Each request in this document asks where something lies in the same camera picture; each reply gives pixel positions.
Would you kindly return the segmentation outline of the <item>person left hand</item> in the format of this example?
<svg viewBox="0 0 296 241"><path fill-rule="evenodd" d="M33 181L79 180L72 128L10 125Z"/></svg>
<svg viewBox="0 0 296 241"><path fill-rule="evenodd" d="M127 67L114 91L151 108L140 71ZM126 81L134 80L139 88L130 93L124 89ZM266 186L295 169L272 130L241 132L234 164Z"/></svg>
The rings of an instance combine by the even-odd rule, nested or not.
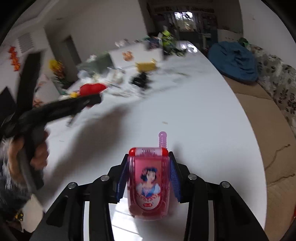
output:
<svg viewBox="0 0 296 241"><path fill-rule="evenodd" d="M35 171L43 170L47 166L47 159L49 156L48 146L47 146L47 138L49 133L47 131L43 132L43 140L36 147L35 153L27 156L27 152L25 152L26 163L30 164ZM11 179L20 185L25 185L25 179L23 177L23 173L20 170L20 164L18 161L18 153L23 149L24 140L23 137L11 140L9 142L8 147L8 163L7 167L11 176Z"/></svg>

